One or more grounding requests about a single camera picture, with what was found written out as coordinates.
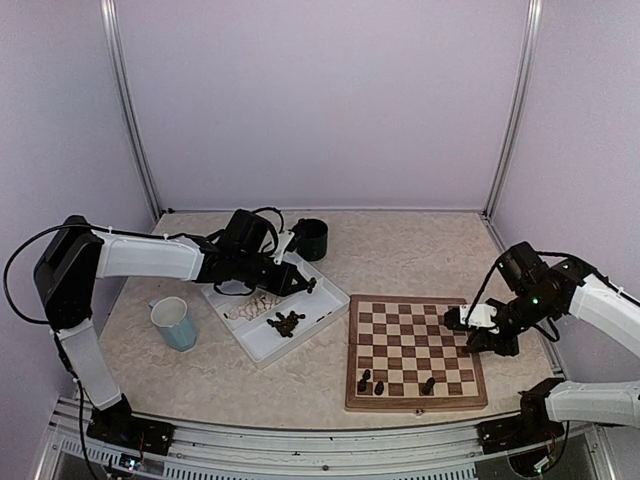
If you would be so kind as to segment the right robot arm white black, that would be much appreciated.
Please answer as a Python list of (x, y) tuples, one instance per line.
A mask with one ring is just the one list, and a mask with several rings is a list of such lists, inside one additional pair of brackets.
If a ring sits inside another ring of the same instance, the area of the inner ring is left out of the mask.
[(523, 444), (569, 421), (638, 427), (639, 301), (589, 262), (539, 251), (528, 242), (504, 251), (490, 268), (513, 293), (501, 302), (480, 294), (446, 314), (468, 332), (472, 353), (514, 357), (520, 335), (537, 330), (557, 344), (568, 378), (522, 393), (511, 426)]

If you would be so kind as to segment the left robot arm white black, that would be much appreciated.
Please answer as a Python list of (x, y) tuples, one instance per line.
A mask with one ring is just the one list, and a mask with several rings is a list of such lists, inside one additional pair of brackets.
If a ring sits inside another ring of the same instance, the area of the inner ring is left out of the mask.
[(220, 287), (238, 281), (278, 297), (317, 283), (286, 261), (300, 227), (276, 228), (260, 211), (239, 209), (225, 228), (207, 236), (126, 233), (73, 215), (60, 225), (34, 269), (34, 281), (54, 339), (80, 389), (103, 412), (102, 430), (121, 445), (140, 434), (137, 418), (106, 364), (92, 322), (96, 280), (169, 278)]

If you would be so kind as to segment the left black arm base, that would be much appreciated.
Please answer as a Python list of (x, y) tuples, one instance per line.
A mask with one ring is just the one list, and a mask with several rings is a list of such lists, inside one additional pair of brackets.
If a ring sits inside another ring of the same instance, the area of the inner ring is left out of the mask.
[(111, 445), (167, 456), (174, 430), (168, 422), (135, 416), (122, 394), (114, 405), (103, 410), (92, 409), (87, 435)]

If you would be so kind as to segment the wooden chess board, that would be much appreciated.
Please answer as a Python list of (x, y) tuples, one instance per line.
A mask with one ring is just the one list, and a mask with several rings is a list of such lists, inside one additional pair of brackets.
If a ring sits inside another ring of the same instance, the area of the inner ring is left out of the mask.
[[(354, 294), (349, 307), (345, 409), (361, 412), (468, 411), (488, 406), (482, 362), (468, 335), (443, 325), (463, 298)], [(369, 369), (367, 390), (357, 382)], [(436, 383), (423, 395), (424, 383)], [(378, 381), (384, 393), (374, 394)]]

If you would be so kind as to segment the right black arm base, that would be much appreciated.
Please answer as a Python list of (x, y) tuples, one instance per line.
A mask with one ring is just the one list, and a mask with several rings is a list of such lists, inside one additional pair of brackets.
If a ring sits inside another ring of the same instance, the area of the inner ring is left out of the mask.
[(479, 423), (476, 431), (483, 453), (517, 449), (566, 435), (570, 422), (551, 420), (545, 404), (551, 390), (563, 383), (561, 378), (547, 378), (520, 392), (516, 415)]

